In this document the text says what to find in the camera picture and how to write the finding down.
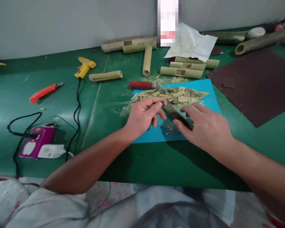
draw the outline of hand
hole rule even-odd
[[[127,129],[127,132],[134,140],[145,133],[151,124],[154,127],[157,126],[157,114],[161,119],[166,119],[166,115],[161,109],[161,101],[164,100],[165,98],[146,98],[132,105],[129,119],[124,128]]]
[[[221,114],[199,103],[184,106],[180,111],[186,112],[186,117],[191,117],[194,128],[190,130],[181,121],[174,120],[178,130],[188,141],[210,155],[227,151],[236,141],[231,135],[228,121]]]

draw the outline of gray wall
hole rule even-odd
[[[285,18],[285,0],[182,0],[181,19],[199,30]],[[156,0],[0,0],[0,59],[97,47],[157,33]]]

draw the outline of forearm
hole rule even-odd
[[[285,223],[285,166],[235,140],[228,155],[218,161],[239,175],[280,220]]]
[[[59,194],[85,193],[133,140],[125,128],[112,133],[64,163],[41,187]]]

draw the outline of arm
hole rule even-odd
[[[181,109],[191,117],[191,131],[174,120],[179,131],[196,146],[239,175],[262,203],[285,224],[285,166],[232,137],[222,115],[194,103]]]
[[[89,190],[114,159],[153,124],[166,119],[161,109],[165,98],[148,98],[132,105],[127,124],[95,145],[82,151],[57,170],[41,185],[59,194],[82,194]]]

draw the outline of green table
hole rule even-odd
[[[222,67],[237,57],[234,46],[221,46],[224,54],[212,56],[219,59]],[[285,58],[285,47],[270,47],[274,53]],[[129,81],[156,81],[161,66],[169,66],[163,58],[168,48],[152,52],[151,75],[142,75],[143,52],[125,55],[123,52],[103,53],[100,48],[90,48],[60,54],[26,59],[7,60],[0,66],[0,174],[15,175],[12,155],[20,137],[10,134],[6,127],[14,118],[42,111],[35,126],[55,122],[58,125],[53,144],[65,144],[76,131],[73,112],[77,107],[74,77],[82,56],[96,62],[90,73],[121,70],[123,79],[93,83],[86,76],[80,89],[80,132],[75,138],[71,152],[93,145],[110,133],[124,126],[130,112],[133,90]],[[209,73],[206,70],[201,79]],[[162,84],[170,84],[172,77],[159,76]],[[47,95],[41,104],[31,104],[30,96],[49,85],[59,82],[65,85]],[[250,121],[216,88],[214,91],[222,114],[228,119],[232,134],[248,146],[285,165],[285,113],[259,128]],[[19,120],[12,130],[23,132],[35,117]],[[29,177],[49,176],[64,162],[58,159],[18,158],[20,174]],[[200,188],[248,190],[246,184],[233,172],[216,162],[211,156],[188,141],[132,144],[106,170],[102,181],[143,183],[151,185],[174,185]]]

